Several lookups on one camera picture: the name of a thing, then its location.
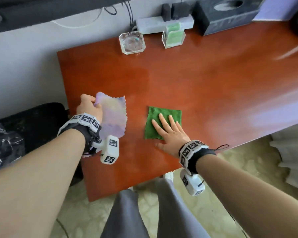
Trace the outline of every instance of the white cable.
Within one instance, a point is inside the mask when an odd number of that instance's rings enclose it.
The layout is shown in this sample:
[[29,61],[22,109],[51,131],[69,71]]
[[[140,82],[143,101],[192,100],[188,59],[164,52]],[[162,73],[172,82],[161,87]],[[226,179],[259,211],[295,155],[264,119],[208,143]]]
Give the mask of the white cable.
[[102,13],[103,9],[104,9],[103,7],[100,9],[100,12],[99,12],[98,16],[97,16],[91,23],[89,23],[89,24],[87,24],[87,25],[84,25],[84,26],[70,27],[70,26],[65,26],[65,25],[59,24],[59,23],[56,22],[55,20],[53,20],[53,21],[51,21],[51,22],[53,22],[53,23],[55,23],[55,24],[57,24],[57,25],[59,25],[59,26],[61,26],[61,27],[69,28],[69,29],[84,28],[84,27],[88,27],[88,26],[90,26],[91,24],[93,24],[93,23],[99,18],[99,16],[100,16],[100,14]]

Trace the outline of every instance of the green cloth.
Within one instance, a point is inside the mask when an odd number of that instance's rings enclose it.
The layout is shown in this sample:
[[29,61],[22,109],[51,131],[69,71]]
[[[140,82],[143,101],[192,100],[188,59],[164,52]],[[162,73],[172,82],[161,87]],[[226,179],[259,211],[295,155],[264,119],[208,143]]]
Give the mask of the green cloth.
[[181,110],[174,110],[174,109],[166,109],[166,108],[156,108],[149,106],[149,113],[147,117],[147,123],[146,123],[146,128],[145,128],[145,139],[161,139],[163,138],[156,132],[156,129],[151,123],[151,120],[157,121],[160,127],[163,128],[162,123],[159,119],[159,113],[163,114],[163,117],[166,119],[168,124],[170,125],[169,121],[169,115],[172,115],[174,121],[178,121],[179,124],[181,125],[181,116],[182,116],[182,111]]

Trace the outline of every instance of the tie-dye cloth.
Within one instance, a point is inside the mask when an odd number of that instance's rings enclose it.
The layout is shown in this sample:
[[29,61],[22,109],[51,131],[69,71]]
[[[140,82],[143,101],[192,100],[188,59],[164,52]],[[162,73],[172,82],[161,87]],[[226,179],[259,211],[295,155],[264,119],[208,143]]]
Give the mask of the tie-dye cloth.
[[122,137],[125,134],[127,124],[125,96],[113,98],[102,92],[96,94],[95,104],[100,103],[103,108],[102,129],[99,136],[105,140],[108,135]]

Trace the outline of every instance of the gray tissue box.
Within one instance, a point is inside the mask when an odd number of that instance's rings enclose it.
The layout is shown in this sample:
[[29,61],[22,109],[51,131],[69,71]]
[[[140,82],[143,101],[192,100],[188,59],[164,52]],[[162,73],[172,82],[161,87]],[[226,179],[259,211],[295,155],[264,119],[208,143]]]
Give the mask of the gray tissue box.
[[193,18],[202,35],[249,24],[259,12],[252,0],[199,0]]

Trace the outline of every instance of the white power strip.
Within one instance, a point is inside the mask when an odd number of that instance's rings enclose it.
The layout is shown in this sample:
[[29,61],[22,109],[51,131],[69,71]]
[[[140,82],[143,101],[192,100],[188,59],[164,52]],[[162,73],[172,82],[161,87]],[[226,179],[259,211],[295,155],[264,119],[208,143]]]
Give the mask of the white power strip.
[[190,29],[193,27],[194,19],[190,14],[189,16],[180,18],[179,20],[171,21],[163,21],[162,16],[139,18],[136,20],[137,29],[142,34],[161,33],[167,25],[177,22],[180,22],[184,29]]

